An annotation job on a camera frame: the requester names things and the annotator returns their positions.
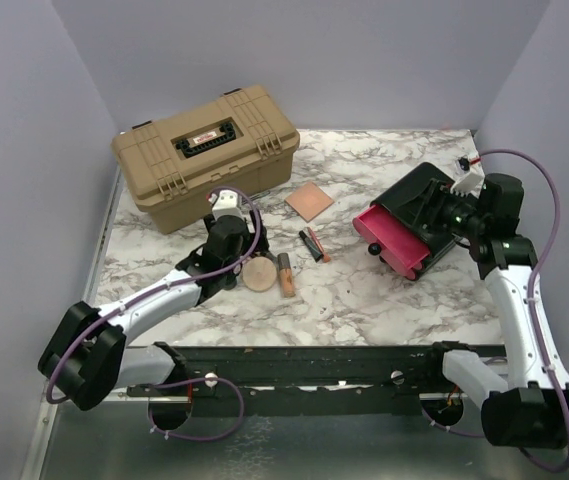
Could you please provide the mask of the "black and coral lipstick tube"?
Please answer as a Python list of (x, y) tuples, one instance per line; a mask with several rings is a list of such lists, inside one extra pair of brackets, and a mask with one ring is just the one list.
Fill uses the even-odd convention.
[(317, 235), (310, 227), (300, 230), (298, 235), (315, 262), (328, 263), (331, 261), (331, 257), (325, 252)]

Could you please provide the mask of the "beige concealer tube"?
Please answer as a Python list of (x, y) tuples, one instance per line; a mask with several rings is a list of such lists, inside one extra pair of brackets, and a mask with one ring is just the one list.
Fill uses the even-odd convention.
[(293, 271), (287, 253), (277, 256), (279, 284), (284, 298), (293, 298), (296, 295), (293, 281)]

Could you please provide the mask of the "small black round jar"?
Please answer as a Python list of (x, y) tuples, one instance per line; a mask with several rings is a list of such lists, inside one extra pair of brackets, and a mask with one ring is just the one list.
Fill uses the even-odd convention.
[(233, 290), (238, 284), (238, 276), (242, 271), (242, 263), (236, 263), (232, 269), (224, 274), (224, 286), (225, 290)]

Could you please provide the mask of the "round wooden compact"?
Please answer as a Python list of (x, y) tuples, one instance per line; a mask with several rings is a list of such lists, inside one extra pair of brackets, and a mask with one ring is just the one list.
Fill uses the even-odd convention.
[(254, 257), (245, 263), (242, 269), (244, 285), (254, 292), (265, 292), (273, 287), (277, 280), (277, 268), (267, 257)]

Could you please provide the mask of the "black makeup drawer organizer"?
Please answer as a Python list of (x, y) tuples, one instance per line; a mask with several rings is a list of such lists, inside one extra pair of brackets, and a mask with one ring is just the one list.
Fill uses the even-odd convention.
[(482, 256), (477, 239), (477, 197), (484, 176), (469, 171), (454, 180), (425, 162), (375, 198), (353, 219), (368, 252), (395, 273), (416, 281), (448, 253), (463, 246), (473, 260)]

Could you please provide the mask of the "pink top drawer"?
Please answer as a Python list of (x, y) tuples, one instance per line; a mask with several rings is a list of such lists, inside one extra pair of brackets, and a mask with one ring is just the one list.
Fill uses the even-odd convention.
[(371, 255), (383, 260), (399, 275), (416, 280), (428, 246), (380, 205), (371, 205), (353, 219), (357, 233), (367, 242)]

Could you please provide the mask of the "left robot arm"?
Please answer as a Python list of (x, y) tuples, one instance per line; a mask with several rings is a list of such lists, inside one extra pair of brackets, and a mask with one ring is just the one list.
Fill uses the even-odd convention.
[(207, 240), (151, 286), (99, 307), (79, 301), (66, 311), (37, 364), (49, 403), (70, 401), (87, 411), (117, 388), (152, 383), (166, 395), (182, 388), (185, 371), (168, 347), (153, 347), (149, 357), (127, 357), (126, 347), (170, 316), (233, 289), (242, 263), (268, 247), (256, 206), (244, 215), (215, 205), (205, 226)]

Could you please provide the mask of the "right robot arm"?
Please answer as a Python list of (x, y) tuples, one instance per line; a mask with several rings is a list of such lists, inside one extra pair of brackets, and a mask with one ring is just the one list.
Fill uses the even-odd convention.
[(451, 350), (427, 362), (423, 378), (436, 391), (460, 387), (479, 408), (490, 444), (556, 450), (569, 447), (569, 374), (548, 327), (541, 262), (517, 232), (523, 198), (521, 181), (505, 174), (486, 176), (478, 197), (435, 179), (419, 195), (418, 227), (468, 241), (497, 308), (508, 367), (501, 377), (478, 354)]

